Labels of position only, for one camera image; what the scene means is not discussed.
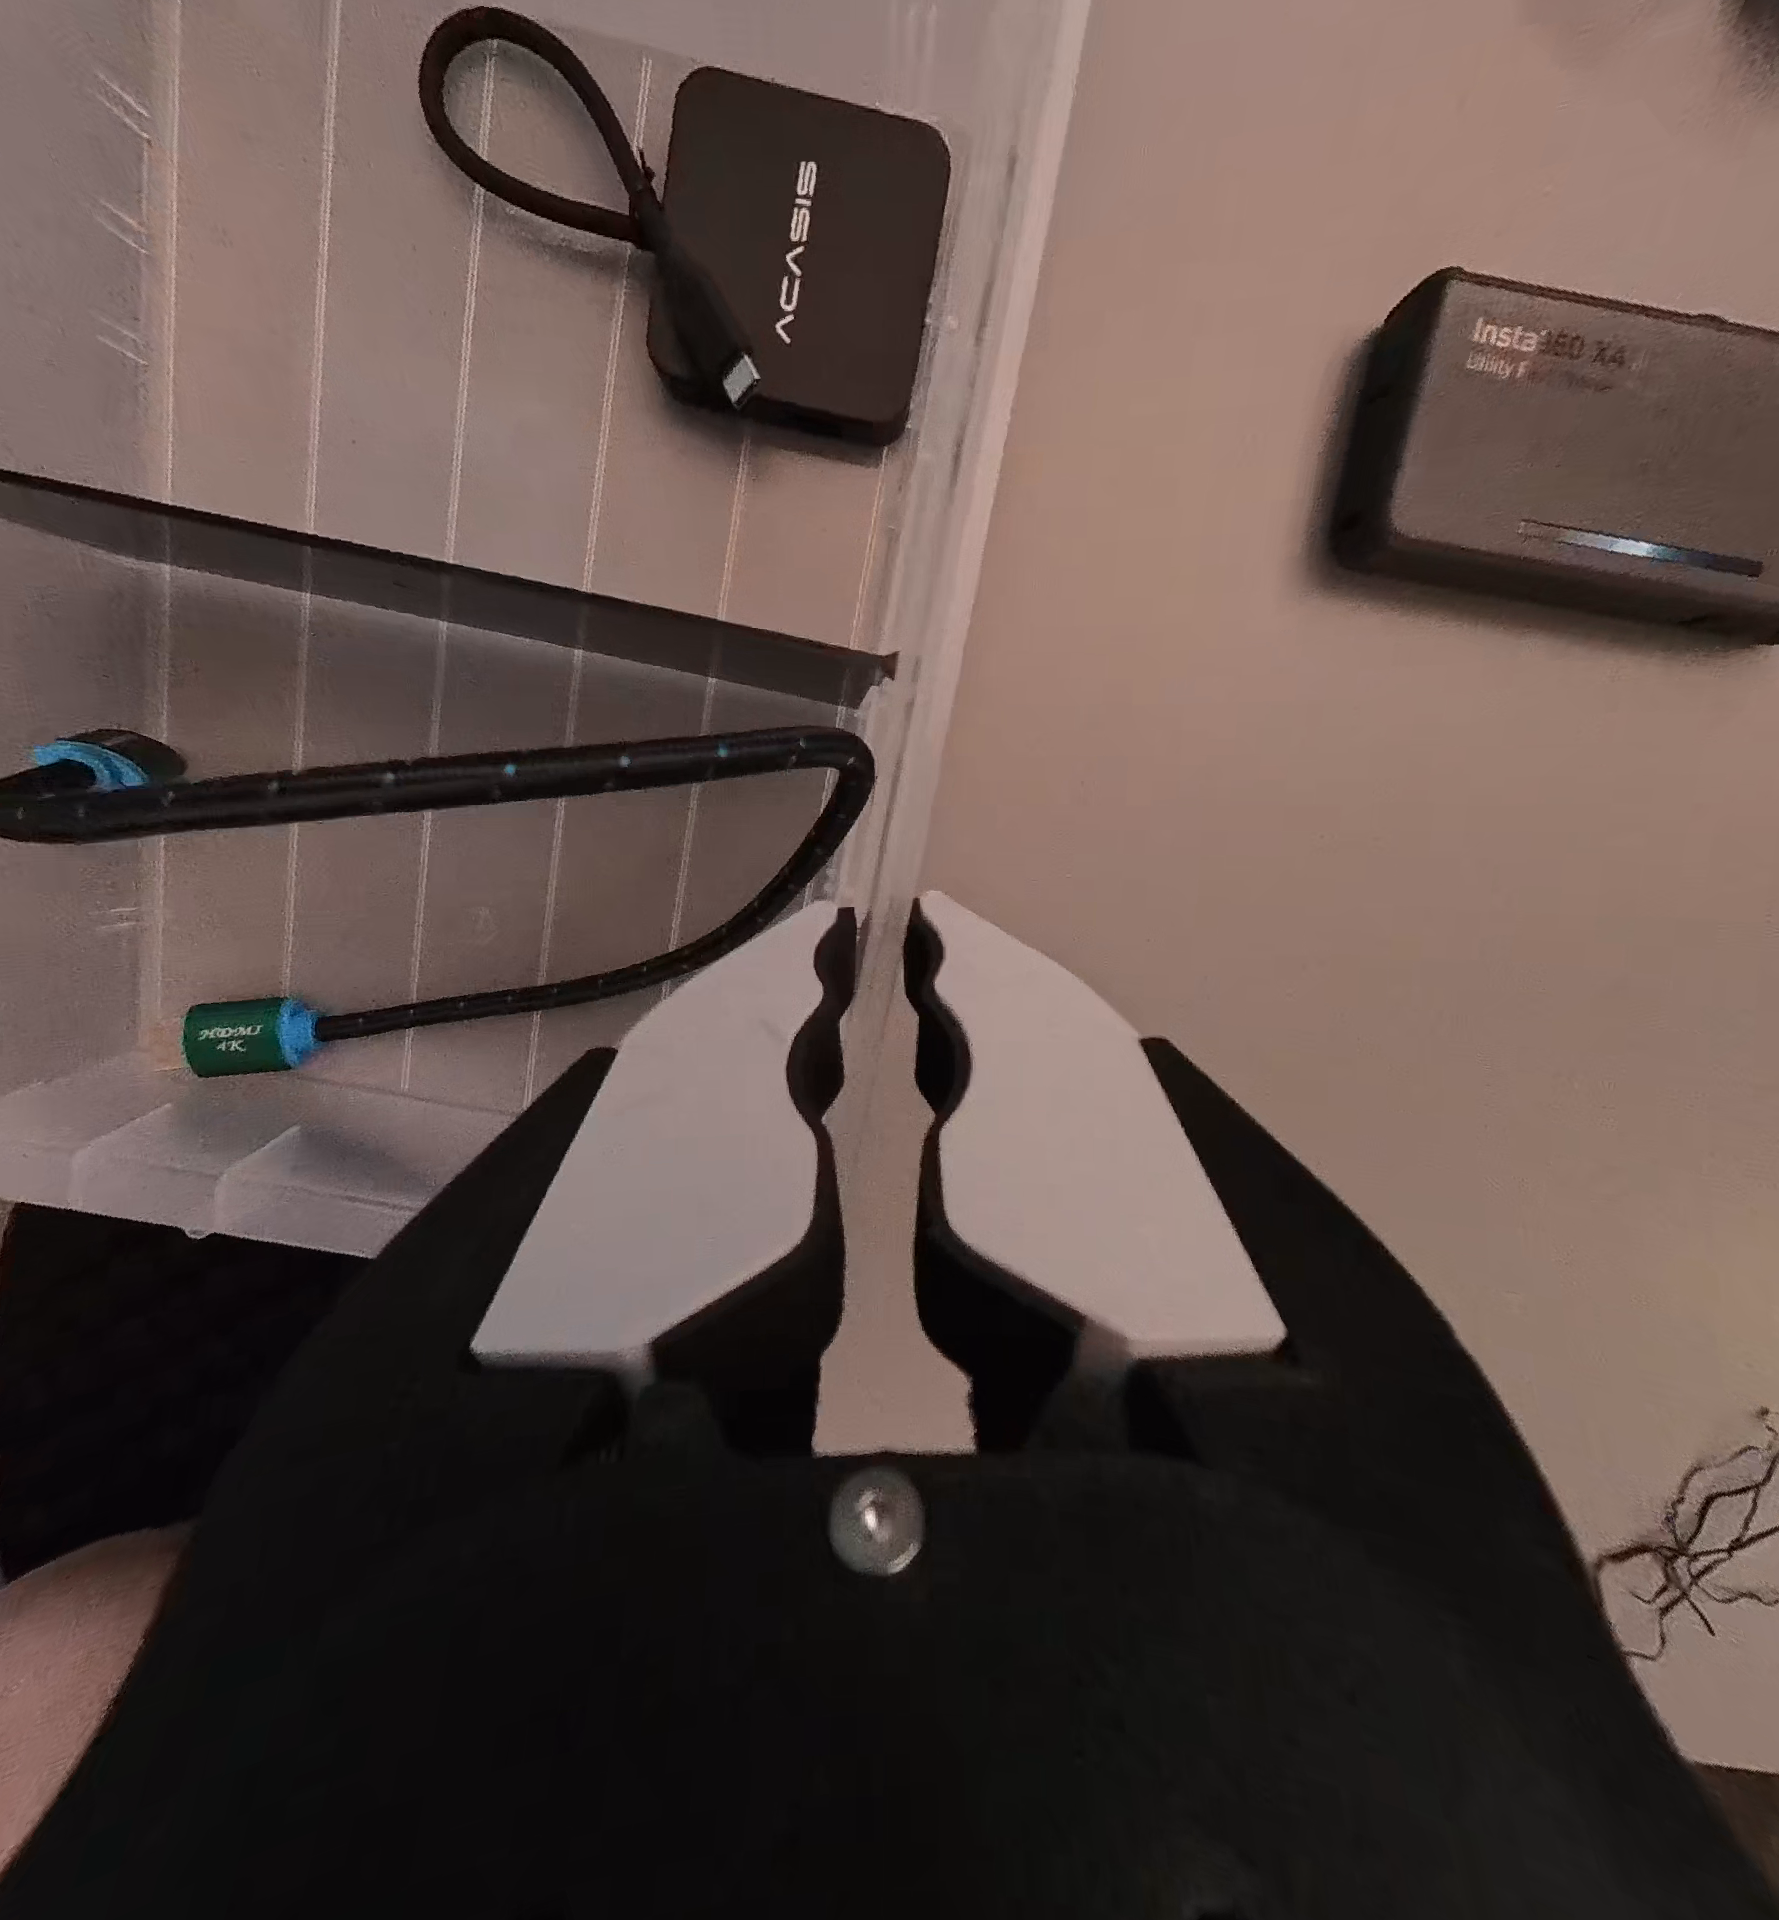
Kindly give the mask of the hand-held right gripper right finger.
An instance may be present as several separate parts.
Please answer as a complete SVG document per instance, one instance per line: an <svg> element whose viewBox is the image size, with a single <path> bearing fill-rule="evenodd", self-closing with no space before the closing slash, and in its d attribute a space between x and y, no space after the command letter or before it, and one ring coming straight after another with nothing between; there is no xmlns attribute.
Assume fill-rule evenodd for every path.
<svg viewBox="0 0 1779 1920"><path fill-rule="evenodd" d="M1109 1408L1150 1362L1278 1357L1285 1322L1130 1020L939 892L901 967L928 1108L915 1304L975 1450L1023 1450L1069 1378Z"/></svg>

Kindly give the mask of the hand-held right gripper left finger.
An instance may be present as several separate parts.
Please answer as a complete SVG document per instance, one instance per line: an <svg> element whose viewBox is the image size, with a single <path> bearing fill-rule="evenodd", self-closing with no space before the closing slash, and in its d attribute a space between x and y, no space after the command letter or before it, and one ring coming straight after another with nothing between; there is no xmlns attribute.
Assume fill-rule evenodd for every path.
<svg viewBox="0 0 1779 1920"><path fill-rule="evenodd" d="M469 1342L486 1369L696 1388L738 1453L812 1453L844 1310L828 1113L854 909L808 903L623 1039Z"/></svg>

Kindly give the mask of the clear plastic bin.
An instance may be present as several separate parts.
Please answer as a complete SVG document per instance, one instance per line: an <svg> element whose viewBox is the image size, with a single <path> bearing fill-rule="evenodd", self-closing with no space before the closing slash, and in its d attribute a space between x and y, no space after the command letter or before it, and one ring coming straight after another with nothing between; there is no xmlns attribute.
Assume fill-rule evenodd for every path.
<svg viewBox="0 0 1779 1920"><path fill-rule="evenodd" d="M915 116L951 186L905 435L706 418L621 242L427 137L451 3L0 3L0 778L85 728L190 775L784 724L861 732L866 1085L967 634L1088 3L520 3L666 163L719 65ZM204 1000L349 1012L677 947L805 775L152 842L0 842L0 1204L371 1254L632 996L198 1079Z"/></svg>

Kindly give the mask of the dark thread tangle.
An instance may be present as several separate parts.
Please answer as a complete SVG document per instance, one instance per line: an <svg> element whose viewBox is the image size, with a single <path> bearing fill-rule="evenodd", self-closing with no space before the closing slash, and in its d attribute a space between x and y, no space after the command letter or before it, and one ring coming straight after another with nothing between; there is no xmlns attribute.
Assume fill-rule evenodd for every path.
<svg viewBox="0 0 1779 1920"><path fill-rule="evenodd" d="M1779 1545L1779 1416L1755 1408L1733 1443L1693 1458L1655 1518L1589 1564L1597 1605L1635 1668L1657 1666L1684 1631L1716 1637L1735 1611L1777 1612L1759 1559Z"/></svg>

